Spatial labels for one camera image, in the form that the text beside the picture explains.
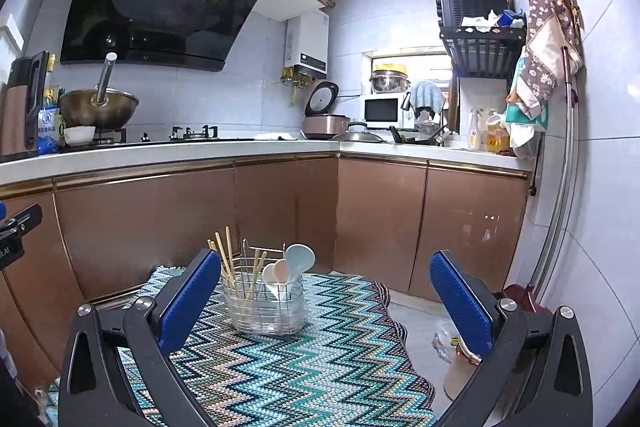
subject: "rice cooker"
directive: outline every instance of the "rice cooker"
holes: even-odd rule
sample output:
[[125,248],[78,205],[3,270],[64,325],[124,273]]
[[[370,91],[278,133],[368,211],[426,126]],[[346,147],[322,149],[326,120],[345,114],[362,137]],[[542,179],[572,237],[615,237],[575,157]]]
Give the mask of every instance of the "rice cooker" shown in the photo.
[[347,131],[350,119],[329,114],[338,97],[338,86],[328,80],[316,80],[309,89],[302,132],[309,139],[329,140]]

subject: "blue gripper pad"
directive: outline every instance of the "blue gripper pad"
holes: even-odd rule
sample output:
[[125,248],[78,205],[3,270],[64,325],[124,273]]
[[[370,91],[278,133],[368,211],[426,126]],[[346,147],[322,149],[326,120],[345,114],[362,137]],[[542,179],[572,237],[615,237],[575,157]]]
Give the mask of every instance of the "blue gripper pad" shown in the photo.
[[431,257],[431,283],[466,347],[484,358],[494,347],[491,318],[442,252]]
[[158,346],[164,356],[182,349],[220,279],[220,257],[210,251],[160,317]]

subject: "metal utensil basket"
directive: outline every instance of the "metal utensil basket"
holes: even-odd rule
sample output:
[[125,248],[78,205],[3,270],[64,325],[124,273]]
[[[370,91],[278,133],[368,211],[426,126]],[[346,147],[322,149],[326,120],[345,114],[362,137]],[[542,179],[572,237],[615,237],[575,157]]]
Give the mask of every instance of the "metal utensil basket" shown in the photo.
[[288,283],[265,284],[262,274],[254,278],[261,256],[264,266],[284,258],[282,250],[250,247],[242,240],[240,255],[234,257],[232,277],[221,276],[223,293],[234,328],[243,333],[290,335],[300,331],[306,321],[302,277]]

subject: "white microwave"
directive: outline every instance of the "white microwave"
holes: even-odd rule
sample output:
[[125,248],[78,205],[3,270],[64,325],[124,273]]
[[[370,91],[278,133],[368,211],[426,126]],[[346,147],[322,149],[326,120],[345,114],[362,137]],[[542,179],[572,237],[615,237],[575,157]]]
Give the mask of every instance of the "white microwave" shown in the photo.
[[370,129],[415,128],[414,110],[402,110],[408,92],[383,92],[362,96],[362,119]]

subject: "window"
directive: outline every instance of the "window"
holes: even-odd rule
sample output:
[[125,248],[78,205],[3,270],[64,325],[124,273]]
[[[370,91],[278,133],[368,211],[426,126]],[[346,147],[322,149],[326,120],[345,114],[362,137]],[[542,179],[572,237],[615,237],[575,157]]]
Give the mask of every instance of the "window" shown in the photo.
[[447,123],[446,110],[449,109],[449,84],[451,81],[451,58],[449,55],[428,54],[428,55],[396,55],[386,57],[376,57],[371,59],[371,71],[379,64],[402,64],[406,66],[406,73],[409,80],[430,80],[438,86],[444,95],[445,104],[443,115],[436,114],[433,120]]

